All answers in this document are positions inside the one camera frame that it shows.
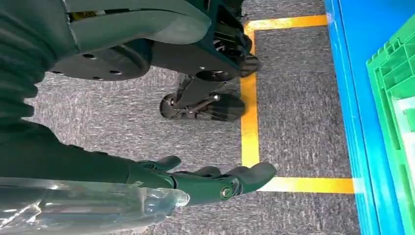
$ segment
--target yellow line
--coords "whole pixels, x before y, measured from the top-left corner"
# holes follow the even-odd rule
[[[274,177],[258,191],[353,194],[353,180],[343,178]]]
[[[280,28],[311,27],[327,25],[327,16],[302,16],[292,18],[270,19],[251,21],[245,26],[245,30],[270,30]]]
[[[254,31],[246,31],[245,33],[252,40],[251,53],[255,54]],[[241,118],[242,165],[252,167],[259,163],[256,73],[241,79],[241,98],[246,106],[246,112]]]
[[[259,20],[249,22],[245,26],[245,34],[252,40],[251,53],[255,54],[255,31],[257,30],[323,25],[327,25],[326,15]],[[242,165],[251,167],[259,163],[260,160],[256,73],[241,79],[241,96],[247,108],[241,119]],[[274,177],[259,191],[354,193],[353,180],[339,178]]]

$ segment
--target bolt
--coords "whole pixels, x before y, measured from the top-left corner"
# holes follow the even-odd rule
[[[232,196],[232,189],[230,187],[223,187],[220,194],[223,200],[228,200]]]
[[[218,94],[215,94],[215,95],[213,96],[213,99],[215,99],[216,101],[219,101],[219,100],[220,100],[220,96],[219,96]]]

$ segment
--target green crate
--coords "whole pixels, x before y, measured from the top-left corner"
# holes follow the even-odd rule
[[[415,235],[415,15],[367,68],[405,234]]]

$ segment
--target clear plastic bag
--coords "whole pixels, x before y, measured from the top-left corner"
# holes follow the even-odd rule
[[[410,180],[415,183],[415,132],[410,124],[410,114],[415,111],[415,96],[405,99],[392,97],[392,104],[395,109],[396,121],[407,156]],[[415,198],[415,190],[412,190],[412,197]]]
[[[158,224],[189,202],[177,189],[0,177],[0,235],[80,235]]]

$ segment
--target transparent plastic film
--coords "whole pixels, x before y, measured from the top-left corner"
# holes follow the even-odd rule
[[[392,103],[407,156],[406,160],[410,171],[409,179],[412,183],[410,186],[413,186],[415,183],[415,130],[408,115],[415,114],[415,96],[405,99],[392,98]],[[415,198],[415,188],[411,189],[411,193],[412,197]]]
[[[169,44],[191,44],[202,40],[210,27],[209,18],[201,20],[171,13],[165,18],[163,22],[167,24],[147,36],[147,39]]]
[[[168,188],[0,177],[0,235],[81,235],[158,224],[189,202]]]

